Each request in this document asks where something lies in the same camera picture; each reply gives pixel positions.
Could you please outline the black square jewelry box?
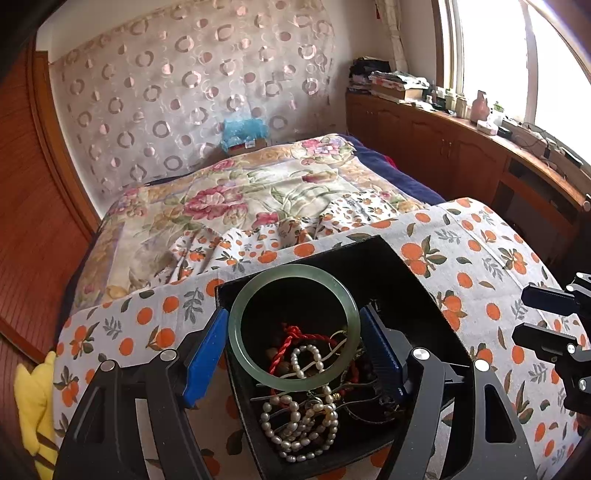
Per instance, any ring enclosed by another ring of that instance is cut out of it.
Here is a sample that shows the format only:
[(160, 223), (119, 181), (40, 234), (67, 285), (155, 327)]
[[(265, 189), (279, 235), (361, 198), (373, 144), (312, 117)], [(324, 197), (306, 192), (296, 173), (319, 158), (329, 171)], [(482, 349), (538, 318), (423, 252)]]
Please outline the black square jewelry box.
[[(218, 303), (228, 323), (228, 378), (263, 479), (310, 479), (346, 467), (402, 436), (414, 411), (405, 361), (422, 347), (457, 374), (469, 356), (419, 279), (381, 236), (339, 246), (259, 274), (227, 282)], [(337, 441), (318, 460), (287, 462), (259, 425), (260, 375), (287, 329), (321, 335), (315, 343), (335, 369), (332, 390), (345, 394)]]

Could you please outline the pale green jade bangle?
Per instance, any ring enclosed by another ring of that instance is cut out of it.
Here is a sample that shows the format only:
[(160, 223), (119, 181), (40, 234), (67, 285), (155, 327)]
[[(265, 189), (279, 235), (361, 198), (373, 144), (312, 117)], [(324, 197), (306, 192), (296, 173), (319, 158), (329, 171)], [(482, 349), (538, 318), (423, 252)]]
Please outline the pale green jade bangle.
[[(342, 306), (342, 310), (346, 314), (346, 323), (348, 324), (348, 339), (342, 354), (339, 359), (332, 364), (331, 367), (325, 369), (315, 377), (294, 379), (280, 378), (266, 371), (256, 365), (245, 348), (245, 342), (242, 340), (242, 317), (249, 301), (256, 295), (257, 291), (266, 287), (267, 284), (274, 281), (283, 280), (286, 278), (301, 278), (322, 285), (325, 289), (331, 291), (332, 295), (338, 299)], [(257, 382), (262, 383), (263, 386), (270, 387), (280, 391), (308, 391), (328, 385), (332, 380), (339, 376), (352, 361), (356, 354), (356, 348), (359, 346), (361, 340), (361, 318), (356, 302), (352, 294), (345, 286), (339, 282), (333, 275), (325, 272), (322, 269), (305, 264), (284, 264), (273, 267), (270, 270), (263, 271), (256, 274), (252, 279), (245, 284), (245, 287), (238, 292), (235, 297), (235, 302), (231, 306), (228, 316), (228, 341), (232, 353), (236, 360), (245, 369), (245, 372), (250, 377), (256, 379)]]

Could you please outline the orange print bed sheet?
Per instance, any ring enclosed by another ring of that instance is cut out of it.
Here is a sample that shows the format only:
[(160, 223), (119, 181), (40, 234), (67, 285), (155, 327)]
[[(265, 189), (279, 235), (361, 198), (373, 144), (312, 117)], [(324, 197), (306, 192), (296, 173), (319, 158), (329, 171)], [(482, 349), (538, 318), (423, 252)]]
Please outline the orange print bed sheet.
[(376, 301), (385, 321), (410, 337), (433, 336), (443, 359), (483, 359), (514, 406), (541, 479), (553, 479), (580, 442), (555, 369), (512, 340), (533, 323), (588, 347), (575, 315), (530, 308), (528, 284), (554, 286), (541, 258), (488, 206), (468, 198), (398, 216), (363, 193), (332, 201), (318, 218), (279, 220), (250, 230), (189, 232), (170, 247), (171, 264), (134, 292), (100, 287), (86, 265), (70, 318), (59, 336), (53, 426), (68, 432), (101, 362), (150, 360), (204, 327), (219, 298), (249, 276), (291, 261), (328, 271), (356, 303)]

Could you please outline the yellow plush toy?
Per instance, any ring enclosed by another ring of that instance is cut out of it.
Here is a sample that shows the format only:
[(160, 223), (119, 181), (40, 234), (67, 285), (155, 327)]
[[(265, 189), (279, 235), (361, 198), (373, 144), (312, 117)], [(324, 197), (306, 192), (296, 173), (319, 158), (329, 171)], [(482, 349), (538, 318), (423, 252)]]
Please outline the yellow plush toy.
[(41, 479), (52, 479), (58, 454), (53, 427), (52, 389), (56, 354), (29, 371), (18, 364), (14, 377), (14, 398), (24, 449), (34, 460)]

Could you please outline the wooden window cabinet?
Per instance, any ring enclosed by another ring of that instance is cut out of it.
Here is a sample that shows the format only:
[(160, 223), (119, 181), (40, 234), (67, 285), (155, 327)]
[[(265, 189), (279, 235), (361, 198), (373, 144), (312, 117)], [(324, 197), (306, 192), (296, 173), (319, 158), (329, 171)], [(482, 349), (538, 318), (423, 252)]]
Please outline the wooden window cabinet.
[(346, 125), (445, 199), (470, 197), (492, 207), (560, 282), (589, 271), (586, 197), (524, 148), (466, 120), (353, 92), (346, 93)]

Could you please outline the pink ceramic vase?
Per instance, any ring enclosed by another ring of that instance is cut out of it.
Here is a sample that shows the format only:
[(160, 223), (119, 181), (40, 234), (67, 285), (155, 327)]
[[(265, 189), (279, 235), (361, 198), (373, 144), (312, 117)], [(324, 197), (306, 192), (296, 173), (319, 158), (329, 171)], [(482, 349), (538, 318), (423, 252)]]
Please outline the pink ceramic vase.
[(479, 90), (477, 98), (473, 101), (470, 113), (470, 121), (477, 124), (479, 121), (486, 121), (490, 115), (487, 94)]

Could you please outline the navy blue blanket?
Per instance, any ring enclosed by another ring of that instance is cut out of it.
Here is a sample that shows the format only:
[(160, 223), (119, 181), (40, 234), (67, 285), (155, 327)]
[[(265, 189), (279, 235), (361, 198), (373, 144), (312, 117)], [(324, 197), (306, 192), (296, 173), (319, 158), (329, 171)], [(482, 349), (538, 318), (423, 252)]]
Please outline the navy blue blanket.
[(356, 157), (359, 158), (363, 165), (404, 193), (429, 205), (438, 205), (445, 202), (445, 199), (439, 193), (399, 170), (390, 157), (366, 147), (360, 140), (351, 135), (342, 135), (342, 138), (353, 144)]

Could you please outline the wooden wardrobe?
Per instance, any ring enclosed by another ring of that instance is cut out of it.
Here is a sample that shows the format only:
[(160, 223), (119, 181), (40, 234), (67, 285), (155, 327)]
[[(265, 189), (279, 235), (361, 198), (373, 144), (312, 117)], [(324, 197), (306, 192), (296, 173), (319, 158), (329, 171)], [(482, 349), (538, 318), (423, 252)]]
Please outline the wooden wardrobe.
[(60, 133), (48, 55), (29, 40), (1, 80), (1, 339), (40, 362), (97, 229)]

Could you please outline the floral quilt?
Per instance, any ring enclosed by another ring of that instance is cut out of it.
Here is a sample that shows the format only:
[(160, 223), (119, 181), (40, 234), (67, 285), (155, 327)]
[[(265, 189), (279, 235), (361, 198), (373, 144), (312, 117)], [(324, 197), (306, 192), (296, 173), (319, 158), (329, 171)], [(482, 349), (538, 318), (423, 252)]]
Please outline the floral quilt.
[(267, 147), (125, 192), (87, 254), (71, 310), (420, 210), (338, 134)]

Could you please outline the pile of clothes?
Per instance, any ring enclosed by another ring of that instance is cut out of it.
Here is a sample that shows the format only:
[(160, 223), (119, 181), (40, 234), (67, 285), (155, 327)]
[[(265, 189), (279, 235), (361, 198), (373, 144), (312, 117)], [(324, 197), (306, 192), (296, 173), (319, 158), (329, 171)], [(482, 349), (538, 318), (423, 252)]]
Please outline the pile of clothes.
[(349, 67), (349, 91), (382, 94), (400, 100), (420, 100), (431, 84), (424, 77), (393, 71), (386, 60), (359, 57)]

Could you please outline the cardboard box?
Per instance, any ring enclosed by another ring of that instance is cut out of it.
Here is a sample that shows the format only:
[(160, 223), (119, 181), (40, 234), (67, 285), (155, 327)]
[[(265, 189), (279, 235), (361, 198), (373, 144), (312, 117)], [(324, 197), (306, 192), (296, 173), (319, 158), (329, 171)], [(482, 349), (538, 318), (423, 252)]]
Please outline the cardboard box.
[(249, 140), (249, 141), (245, 141), (245, 143), (231, 146), (228, 149), (228, 155), (229, 156), (236, 156), (236, 155), (242, 155), (245, 153), (252, 153), (255, 151), (259, 151), (260, 149), (266, 148), (268, 145), (269, 144), (267, 144), (266, 139), (257, 138), (256, 140)]

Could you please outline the blue plastic bag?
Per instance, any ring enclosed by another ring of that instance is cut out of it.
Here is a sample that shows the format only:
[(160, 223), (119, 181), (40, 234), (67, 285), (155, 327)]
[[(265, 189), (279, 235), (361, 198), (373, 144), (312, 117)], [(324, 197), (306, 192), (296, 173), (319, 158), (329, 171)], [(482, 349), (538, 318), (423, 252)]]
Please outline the blue plastic bag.
[(250, 145), (256, 140), (267, 140), (269, 129), (262, 119), (225, 120), (223, 122), (221, 148), (228, 152), (240, 145)]

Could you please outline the circle pattern curtain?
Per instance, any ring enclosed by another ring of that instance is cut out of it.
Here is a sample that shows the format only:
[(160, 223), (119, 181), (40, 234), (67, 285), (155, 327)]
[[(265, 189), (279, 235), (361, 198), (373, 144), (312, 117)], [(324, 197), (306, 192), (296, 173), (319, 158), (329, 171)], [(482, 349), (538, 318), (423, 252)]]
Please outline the circle pattern curtain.
[(329, 130), (334, 47), (320, 1), (185, 1), (71, 49), (49, 73), (93, 206), (213, 163), (232, 122), (270, 144)]

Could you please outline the window frame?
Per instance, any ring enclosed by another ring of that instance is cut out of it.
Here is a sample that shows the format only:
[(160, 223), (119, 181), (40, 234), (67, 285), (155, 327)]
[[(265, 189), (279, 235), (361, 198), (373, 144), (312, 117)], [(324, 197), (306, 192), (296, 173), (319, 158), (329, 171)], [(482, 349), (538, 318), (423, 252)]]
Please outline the window frame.
[(590, 162), (590, 64), (537, 1), (441, 1), (444, 71), (456, 92)]

